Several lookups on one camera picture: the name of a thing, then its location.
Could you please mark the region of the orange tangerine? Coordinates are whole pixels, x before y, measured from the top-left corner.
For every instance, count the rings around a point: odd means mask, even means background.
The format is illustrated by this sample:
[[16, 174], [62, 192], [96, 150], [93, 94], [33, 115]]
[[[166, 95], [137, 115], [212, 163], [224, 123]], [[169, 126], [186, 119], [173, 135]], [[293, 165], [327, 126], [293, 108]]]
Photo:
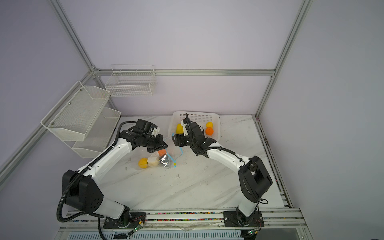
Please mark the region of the orange tangerine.
[[162, 156], [165, 156], [167, 154], [167, 151], [165, 149], [164, 150], [159, 150], [158, 154], [159, 154], [160, 157], [162, 157]]
[[208, 128], [206, 128], [205, 133], [208, 136], [212, 136], [214, 134], [214, 130], [213, 130], [213, 128], [208, 127]]

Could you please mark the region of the yellow green mango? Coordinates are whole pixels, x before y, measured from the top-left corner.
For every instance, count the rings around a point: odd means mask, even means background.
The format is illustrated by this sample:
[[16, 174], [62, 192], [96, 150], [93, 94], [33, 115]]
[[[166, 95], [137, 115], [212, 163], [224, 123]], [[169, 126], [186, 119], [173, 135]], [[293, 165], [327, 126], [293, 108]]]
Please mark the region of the yellow green mango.
[[181, 124], [178, 124], [176, 134], [183, 134], [183, 133], [184, 133], [183, 126]]

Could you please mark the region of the yellow peach fruit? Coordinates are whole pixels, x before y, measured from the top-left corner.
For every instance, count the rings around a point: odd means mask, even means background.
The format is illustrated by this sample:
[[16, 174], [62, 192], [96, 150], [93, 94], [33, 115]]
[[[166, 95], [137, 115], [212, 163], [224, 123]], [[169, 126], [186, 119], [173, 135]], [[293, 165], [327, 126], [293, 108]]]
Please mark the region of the yellow peach fruit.
[[148, 159], [147, 158], [142, 158], [139, 160], [138, 162], [138, 166], [141, 168], [141, 169], [146, 169], [149, 165], [148, 165]]

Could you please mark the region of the white garlic bulb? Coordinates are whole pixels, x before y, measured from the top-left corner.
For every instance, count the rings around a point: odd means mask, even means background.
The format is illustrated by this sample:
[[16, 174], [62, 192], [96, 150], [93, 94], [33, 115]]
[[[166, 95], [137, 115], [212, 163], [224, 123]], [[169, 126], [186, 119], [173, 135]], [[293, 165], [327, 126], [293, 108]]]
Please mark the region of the white garlic bulb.
[[158, 155], [151, 155], [147, 159], [147, 163], [149, 167], [156, 167], [159, 165], [159, 156]]

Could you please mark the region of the dark avocado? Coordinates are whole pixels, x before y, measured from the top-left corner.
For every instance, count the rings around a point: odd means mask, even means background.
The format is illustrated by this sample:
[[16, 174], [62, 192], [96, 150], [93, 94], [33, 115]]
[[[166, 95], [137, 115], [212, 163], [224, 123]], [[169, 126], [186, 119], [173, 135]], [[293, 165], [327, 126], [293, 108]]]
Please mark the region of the dark avocado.
[[170, 167], [170, 159], [168, 155], [162, 156], [159, 158], [159, 164], [162, 165], [165, 168]]

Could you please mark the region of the clear zip top bag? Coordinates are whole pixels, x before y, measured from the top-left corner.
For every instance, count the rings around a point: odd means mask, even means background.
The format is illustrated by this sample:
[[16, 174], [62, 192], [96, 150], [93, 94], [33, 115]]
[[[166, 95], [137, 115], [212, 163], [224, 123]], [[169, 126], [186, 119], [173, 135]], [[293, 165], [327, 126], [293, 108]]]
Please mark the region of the clear zip top bag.
[[164, 139], [168, 145], [164, 150], [150, 154], [148, 157], [142, 157], [138, 160], [139, 169], [147, 169], [154, 167], [164, 167], [166, 169], [176, 168], [177, 160], [184, 154], [181, 147], [176, 147], [172, 137]]

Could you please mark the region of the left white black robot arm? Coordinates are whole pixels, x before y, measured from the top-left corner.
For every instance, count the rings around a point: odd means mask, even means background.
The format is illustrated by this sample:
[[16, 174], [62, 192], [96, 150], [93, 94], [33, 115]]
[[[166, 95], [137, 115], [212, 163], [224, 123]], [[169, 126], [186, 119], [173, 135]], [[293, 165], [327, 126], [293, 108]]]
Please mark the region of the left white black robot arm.
[[99, 185], [112, 167], [136, 148], [154, 153], [168, 145], [157, 125], [142, 119], [129, 123], [132, 127], [127, 130], [122, 130], [126, 122], [119, 125], [114, 141], [94, 160], [76, 171], [64, 173], [63, 193], [56, 211], [60, 223], [82, 215], [105, 217], [121, 228], [132, 222], [129, 207], [105, 197]]

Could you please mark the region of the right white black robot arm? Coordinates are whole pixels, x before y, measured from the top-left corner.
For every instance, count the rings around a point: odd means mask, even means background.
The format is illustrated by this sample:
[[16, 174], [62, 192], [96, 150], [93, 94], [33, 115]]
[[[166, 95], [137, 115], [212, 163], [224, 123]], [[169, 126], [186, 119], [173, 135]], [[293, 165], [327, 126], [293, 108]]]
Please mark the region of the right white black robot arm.
[[273, 185], [273, 180], [258, 156], [245, 157], [224, 148], [212, 138], [207, 138], [201, 126], [191, 122], [189, 118], [181, 121], [183, 133], [176, 133], [172, 137], [176, 147], [190, 147], [196, 156], [217, 161], [226, 166], [239, 177], [240, 190], [243, 198], [235, 211], [224, 214], [226, 225], [234, 227], [258, 226], [262, 227], [258, 207], [267, 204], [263, 195]]

